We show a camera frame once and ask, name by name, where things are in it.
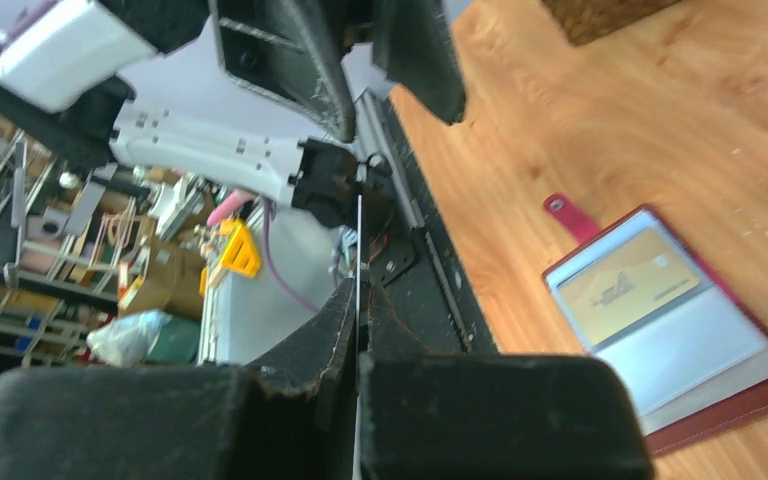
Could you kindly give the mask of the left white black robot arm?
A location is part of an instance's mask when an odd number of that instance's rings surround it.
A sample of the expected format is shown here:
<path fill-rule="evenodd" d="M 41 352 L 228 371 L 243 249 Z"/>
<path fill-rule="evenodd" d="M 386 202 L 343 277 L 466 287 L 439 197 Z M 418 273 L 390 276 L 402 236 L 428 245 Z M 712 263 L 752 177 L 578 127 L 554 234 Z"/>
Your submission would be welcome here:
<path fill-rule="evenodd" d="M 256 137 L 141 101 L 122 69 L 214 29 L 241 88 L 333 136 Z M 348 145 L 357 113 L 342 59 L 359 43 L 447 124 L 467 94 L 439 1 L 47 1 L 0 41 L 0 114 L 76 168 L 180 169 L 311 213 L 327 228 L 396 210 L 392 170 Z"/>

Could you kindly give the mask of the red leather card holder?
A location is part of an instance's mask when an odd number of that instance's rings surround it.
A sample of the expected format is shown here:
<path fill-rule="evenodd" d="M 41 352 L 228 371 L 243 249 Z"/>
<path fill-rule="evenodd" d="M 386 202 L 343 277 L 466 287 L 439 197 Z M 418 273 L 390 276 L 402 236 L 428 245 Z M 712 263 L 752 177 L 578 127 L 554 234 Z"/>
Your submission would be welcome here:
<path fill-rule="evenodd" d="M 543 282 L 584 351 L 623 382 L 654 456 L 768 416 L 768 328 L 654 208 L 639 206 L 604 227 L 560 193 L 543 207 L 577 243 L 544 271 Z M 700 284 L 593 346 L 558 288 L 648 228 L 674 243 Z"/>

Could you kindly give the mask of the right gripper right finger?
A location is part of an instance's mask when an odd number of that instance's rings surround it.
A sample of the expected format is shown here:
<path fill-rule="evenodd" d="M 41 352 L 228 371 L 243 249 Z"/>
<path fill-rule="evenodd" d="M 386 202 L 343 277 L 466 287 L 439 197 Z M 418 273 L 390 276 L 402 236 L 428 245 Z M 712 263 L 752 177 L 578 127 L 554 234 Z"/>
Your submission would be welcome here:
<path fill-rule="evenodd" d="M 652 479 L 625 387 L 581 355 L 434 352 L 387 294 L 360 356 L 366 479 Z"/>

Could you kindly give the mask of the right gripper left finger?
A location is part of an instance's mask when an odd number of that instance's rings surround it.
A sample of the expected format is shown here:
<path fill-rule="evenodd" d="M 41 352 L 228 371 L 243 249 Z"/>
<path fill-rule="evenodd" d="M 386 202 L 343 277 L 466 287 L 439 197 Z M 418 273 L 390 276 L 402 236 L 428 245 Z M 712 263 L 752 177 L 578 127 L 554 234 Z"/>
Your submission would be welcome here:
<path fill-rule="evenodd" d="M 0 479 L 349 479 L 356 291 L 247 366 L 0 375 Z"/>

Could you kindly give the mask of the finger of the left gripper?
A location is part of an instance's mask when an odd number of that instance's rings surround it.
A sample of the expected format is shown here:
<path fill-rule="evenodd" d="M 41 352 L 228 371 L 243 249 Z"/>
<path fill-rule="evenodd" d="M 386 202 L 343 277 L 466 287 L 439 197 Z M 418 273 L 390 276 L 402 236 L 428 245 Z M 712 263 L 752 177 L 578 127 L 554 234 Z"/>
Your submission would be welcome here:
<path fill-rule="evenodd" d="M 239 86 L 350 143 L 356 112 L 341 61 L 346 1 L 208 3 L 219 65 Z"/>
<path fill-rule="evenodd" d="M 440 121 L 463 120 L 467 92 L 441 1 L 378 1 L 372 61 Z"/>

